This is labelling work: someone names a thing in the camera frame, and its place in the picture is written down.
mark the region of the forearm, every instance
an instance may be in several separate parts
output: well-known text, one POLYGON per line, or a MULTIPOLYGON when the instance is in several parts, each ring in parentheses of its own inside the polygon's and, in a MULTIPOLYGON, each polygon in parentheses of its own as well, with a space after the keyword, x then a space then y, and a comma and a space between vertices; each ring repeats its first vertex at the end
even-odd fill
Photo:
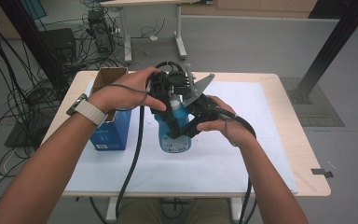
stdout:
POLYGON ((301 207, 263 148, 244 132, 238 144, 264 223, 308 223, 301 207))
POLYGON ((60 199, 96 125, 70 117, 27 161, 0 200, 0 223, 42 223, 60 199))

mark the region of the black pole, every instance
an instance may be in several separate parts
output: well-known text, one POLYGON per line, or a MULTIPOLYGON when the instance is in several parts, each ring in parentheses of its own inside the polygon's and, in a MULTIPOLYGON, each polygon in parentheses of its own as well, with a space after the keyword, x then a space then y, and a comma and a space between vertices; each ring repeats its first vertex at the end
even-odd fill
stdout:
POLYGON ((309 95, 316 83, 336 58, 339 51, 349 40, 358 27, 358 0, 352 1, 351 6, 339 20, 331 35, 327 38, 308 72, 295 90, 289 91, 289 97, 294 104, 309 104, 309 95))
POLYGON ((40 38, 34 20, 25 10, 21 0, 0 0, 0 7, 3 9, 28 49, 34 55, 40 67, 45 72, 51 85, 58 93, 58 97, 63 99, 63 96, 68 91, 69 84, 65 80, 59 64, 54 60, 51 52, 40 38))

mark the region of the right hand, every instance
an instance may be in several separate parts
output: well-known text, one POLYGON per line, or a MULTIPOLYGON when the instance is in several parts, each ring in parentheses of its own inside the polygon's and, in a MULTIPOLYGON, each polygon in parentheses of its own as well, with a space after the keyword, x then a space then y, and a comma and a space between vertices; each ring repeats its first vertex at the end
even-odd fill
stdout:
MULTIPOLYGON (((211 95, 208 97, 211 98, 220 108, 236 114, 234 109, 223 102, 219 97, 211 95)), ((243 142, 244 139, 247 139, 247 136, 253 137, 252 134, 236 120, 224 120, 221 116, 217 120, 200 123, 197 125, 197 129, 202 132, 219 131, 231 144, 236 146, 243 142)))

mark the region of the left hand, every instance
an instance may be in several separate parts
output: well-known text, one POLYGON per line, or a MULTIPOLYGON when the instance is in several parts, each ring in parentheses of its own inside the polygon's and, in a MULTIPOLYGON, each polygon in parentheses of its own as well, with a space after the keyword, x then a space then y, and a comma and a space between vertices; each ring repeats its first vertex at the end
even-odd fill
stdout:
MULTIPOLYGON (((144 93, 138 91, 145 91, 146 81, 155 72, 159 72, 159 70, 155 67, 147 67, 146 69, 125 75, 114 82, 115 84, 127 86, 137 91, 131 91, 122 87, 107 86, 94 92, 89 98, 89 102, 99 107, 103 112, 114 108, 131 108, 137 106, 145 97, 144 93)), ((150 95, 146 96, 143 105, 161 111, 166 109, 165 104, 150 95)))

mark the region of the hand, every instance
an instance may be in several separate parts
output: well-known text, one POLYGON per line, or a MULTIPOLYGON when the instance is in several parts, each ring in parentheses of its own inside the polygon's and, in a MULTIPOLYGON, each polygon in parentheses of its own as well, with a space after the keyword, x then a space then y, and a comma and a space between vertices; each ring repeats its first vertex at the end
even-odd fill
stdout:
MULTIPOLYGON (((236 114, 234 109, 227 105, 225 102, 223 102, 220 98, 216 96, 208 96, 214 102, 222 109, 225 109, 233 114, 236 114)), ((246 130, 239 122, 233 120, 233 119, 226 119, 224 120, 222 117, 220 117, 217 120, 214 121, 208 121, 201 123, 197 126, 197 129, 202 132, 209 132, 209 131, 219 131, 222 133, 225 138, 228 139, 228 141, 231 144, 239 145, 245 137, 253 137, 252 134, 246 130)))
POLYGON ((107 86, 99 91, 94 92, 89 98, 102 111, 107 112, 113 108, 131 108, 139 105, 147 105, 151 108, 164 111, 165 104, 149 95, 145 98, 145 93, 138 91, 145 91, 146 81, 149 77, 159 70, 155 67, 148 67, 146 69, 125 75, 119 78, 114 84, 127 86, 137 91, 132 91, 118 86, 107 86))

